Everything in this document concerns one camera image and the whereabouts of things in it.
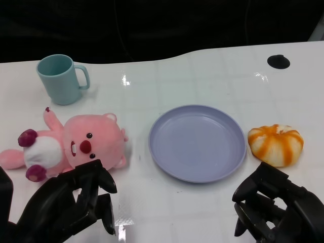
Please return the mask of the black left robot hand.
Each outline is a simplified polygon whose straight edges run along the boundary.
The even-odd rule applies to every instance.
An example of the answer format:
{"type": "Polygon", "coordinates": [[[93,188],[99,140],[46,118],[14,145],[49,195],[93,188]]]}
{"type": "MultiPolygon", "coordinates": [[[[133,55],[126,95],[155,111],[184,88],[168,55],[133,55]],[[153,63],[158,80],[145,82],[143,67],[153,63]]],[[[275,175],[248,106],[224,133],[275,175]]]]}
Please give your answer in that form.
{"type": "Polygon", "coordinates": [[[97,220],[114,235],[110,195],[116,192],[114,179],[97,159],[49,179],[12,223],[13,182],[1,170],[1,242],[65,242],[97,220]]]}

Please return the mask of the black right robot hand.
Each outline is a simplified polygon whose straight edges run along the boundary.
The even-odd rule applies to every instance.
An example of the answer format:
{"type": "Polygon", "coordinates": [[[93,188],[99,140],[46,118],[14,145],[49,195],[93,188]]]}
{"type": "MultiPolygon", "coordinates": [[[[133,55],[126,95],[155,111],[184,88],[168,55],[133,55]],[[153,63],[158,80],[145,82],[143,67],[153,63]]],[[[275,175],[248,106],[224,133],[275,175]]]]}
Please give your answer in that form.
{"type": "Polygon", "coordinates": [[[256,242],[323,242],[323,203],[265,162],[239,185],[232,200],[236,237],[248,231],[256,242]]]}

